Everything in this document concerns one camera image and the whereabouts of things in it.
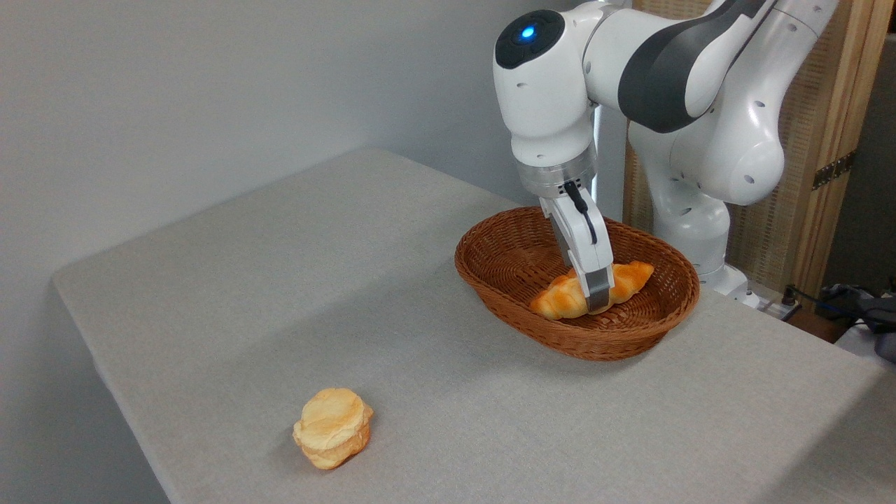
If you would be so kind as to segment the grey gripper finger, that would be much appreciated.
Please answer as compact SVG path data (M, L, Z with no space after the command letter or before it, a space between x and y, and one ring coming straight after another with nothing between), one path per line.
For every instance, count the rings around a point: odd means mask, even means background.
M579 291L583 294L586 312L598 314L608 309L612 302L610 290L615 286L613 264L606 268L585 272L574 265Z

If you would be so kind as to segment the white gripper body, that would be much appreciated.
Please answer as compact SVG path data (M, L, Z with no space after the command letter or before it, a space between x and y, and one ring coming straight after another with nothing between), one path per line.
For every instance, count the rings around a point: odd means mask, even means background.
M613 264L613 251L601 211L586 189L573 189L558 197L540 197L545 217L556 223L558 244L574 268L592 272Z

